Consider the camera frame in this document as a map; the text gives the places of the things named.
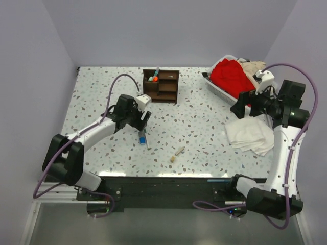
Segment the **white green-capped pen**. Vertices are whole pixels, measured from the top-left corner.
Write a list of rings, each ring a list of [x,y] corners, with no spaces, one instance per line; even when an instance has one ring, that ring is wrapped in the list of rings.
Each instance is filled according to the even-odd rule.
[[[149,141],[148,141],[147,130],[145,128],[144,128],[144,135],[145,135],[145,141],[146,141],[147,150],[149,150],[150,149],[150,145],[149,145]]]

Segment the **brown wooden desk organizer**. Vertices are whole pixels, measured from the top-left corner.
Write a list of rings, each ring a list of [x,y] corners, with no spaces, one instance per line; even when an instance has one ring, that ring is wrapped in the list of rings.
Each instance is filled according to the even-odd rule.
[[[143,69],[143,92],[147,94],[153,103],[177,103],[179,70],[160,69],[157,81],[154,78],[156,69]]]

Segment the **blue pen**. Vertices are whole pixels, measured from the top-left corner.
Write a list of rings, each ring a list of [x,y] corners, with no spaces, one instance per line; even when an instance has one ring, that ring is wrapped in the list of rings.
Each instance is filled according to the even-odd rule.
[[[210,183],[227,183],[230,179],[207,179],[207,182]]]

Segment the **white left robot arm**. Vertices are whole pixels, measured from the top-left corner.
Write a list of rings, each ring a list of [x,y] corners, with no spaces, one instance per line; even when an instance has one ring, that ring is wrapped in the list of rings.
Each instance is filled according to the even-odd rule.
[[[88,189],[90,197],[101,200],[106,194],[104,180],[84,169],[84,154],[125,125],[142,131],[151,116],[146,110],[150,103],[151,98],[146,94],[137,97],[122,94],[117,103],[91,125],[67,136],[55,135],[42,166],[43,174],[60,183]]]

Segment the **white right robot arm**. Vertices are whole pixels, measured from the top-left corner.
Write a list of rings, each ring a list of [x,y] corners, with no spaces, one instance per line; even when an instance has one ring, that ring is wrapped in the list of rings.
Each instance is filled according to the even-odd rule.
[[[230,109],[241,119],[245,107],[250,105],[250,116],[266,114],[273,121],[273,161],[264,185],[259,186],[250,177],[235,175],[227,189],[232,200],[245,197],[249,211],[286,220],[303,209],[303,201],[297,197],[296,172],[305,124],[310,117],[309,111],[300,107],[305,88],[305,84],[284,80],[277,97],[269,89],[262,93],[241,92]]]

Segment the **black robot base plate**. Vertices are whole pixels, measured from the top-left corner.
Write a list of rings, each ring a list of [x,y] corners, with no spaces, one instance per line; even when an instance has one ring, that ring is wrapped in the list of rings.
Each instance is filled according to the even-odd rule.
[[[87,213],[105,214],[123,212],[131,208],[149,209],[192,209],[193,202],[201,202],[208,208],[229,207],[228,214],[247,212],[237,208],[245,203],[245,197],[231,189],[227,183],[210,183],[195,177],[103,177],[104,183],[96,194],[78,190],[77,200],[87,201]]]

